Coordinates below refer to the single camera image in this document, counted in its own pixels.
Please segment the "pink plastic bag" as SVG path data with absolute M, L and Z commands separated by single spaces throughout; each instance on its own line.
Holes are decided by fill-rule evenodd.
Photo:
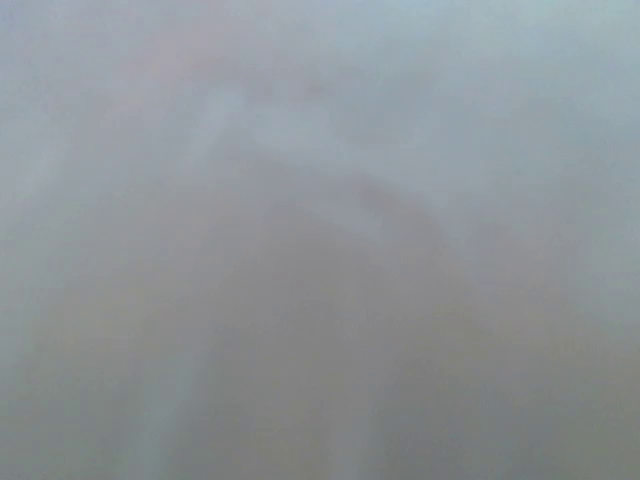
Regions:
M 5 1 L 5 479 L 635 479 L 635 1 Z

